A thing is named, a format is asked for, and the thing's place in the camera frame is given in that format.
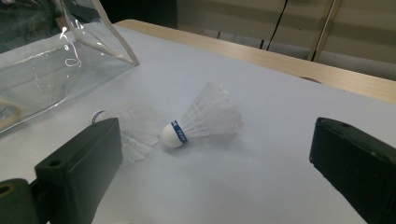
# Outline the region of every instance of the white table surface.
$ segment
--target white table surface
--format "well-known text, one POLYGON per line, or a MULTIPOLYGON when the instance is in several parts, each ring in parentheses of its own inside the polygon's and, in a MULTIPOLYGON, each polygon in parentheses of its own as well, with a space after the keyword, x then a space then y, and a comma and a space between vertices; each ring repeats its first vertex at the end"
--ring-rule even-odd
POLYGON ((141 64, 0 138, 0 179, 35 179, 34 166, 128 100, 152 104, 163 125, 209 80, 239 104, 239 134, 162 144, 116 174, 93 223, 364 223, 309 162, 317 117, 339 119, 396 147, 396 105, 119 28, 141 64))

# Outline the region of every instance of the shuttlecock cork base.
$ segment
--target shuttlecock cork base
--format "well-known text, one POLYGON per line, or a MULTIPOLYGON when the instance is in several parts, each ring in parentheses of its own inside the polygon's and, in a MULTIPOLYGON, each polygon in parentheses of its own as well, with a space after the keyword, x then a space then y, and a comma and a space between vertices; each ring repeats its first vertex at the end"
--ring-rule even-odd
POLYGON ((167 147, 181 147, 189 141, 176 120, 163 128, 161 138, 167 147))

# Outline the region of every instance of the shuttlecock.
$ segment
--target shuttlecock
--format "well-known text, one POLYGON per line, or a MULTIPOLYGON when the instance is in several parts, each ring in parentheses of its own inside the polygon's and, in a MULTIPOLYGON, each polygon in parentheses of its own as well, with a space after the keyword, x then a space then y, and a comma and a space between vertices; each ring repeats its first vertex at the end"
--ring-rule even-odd
POLYGON ((241 118, 230 93, 209 82, 184 116, 163 128, 161 139, 168 147, 180 147, 192 137, 234 133, 243 126, 241 118))
POLYGON ((92 123, 110 118, 119 119, 121 150, 125 160, 143 160, 157 144, 158 117, 149 104, 133 102, 108 111, 99 111, 92 117, 92 123))

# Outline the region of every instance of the wooden table edge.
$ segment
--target wooden table edge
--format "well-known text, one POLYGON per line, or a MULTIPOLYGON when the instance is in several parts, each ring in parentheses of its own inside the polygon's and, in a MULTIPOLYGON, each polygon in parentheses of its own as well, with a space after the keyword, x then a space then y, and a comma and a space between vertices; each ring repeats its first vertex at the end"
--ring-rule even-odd
POLYGON ((320 83, 396 104, 396 81, 372 77, 329 65, 312 63, 290 56, 227 42, 203 35, 179 31, 142 21, 125 20, 115 25, 180 44, 216 52, 248 63, 273 69, 294 77, 306 77, 320 83))

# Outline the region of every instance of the white shuttlecock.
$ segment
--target white shuttlecock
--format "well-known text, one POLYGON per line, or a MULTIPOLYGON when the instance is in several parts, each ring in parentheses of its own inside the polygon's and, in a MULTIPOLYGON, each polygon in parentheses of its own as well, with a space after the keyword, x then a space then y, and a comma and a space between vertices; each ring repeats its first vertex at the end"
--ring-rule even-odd
POLYGON ((184 116, 163 128, 161 139, 168 147, 180 147, 192 137, 234 133, 244 125, 241 118, 230 93, 209 82, 184 116))
POLYGON ((118 118, 121 133, 121 149, 127 161, 140 161, 152 151, 158 142, 158 117, 152 106, 144 102, 133 102, 108 111, 99 111, 92 123, 118 118))

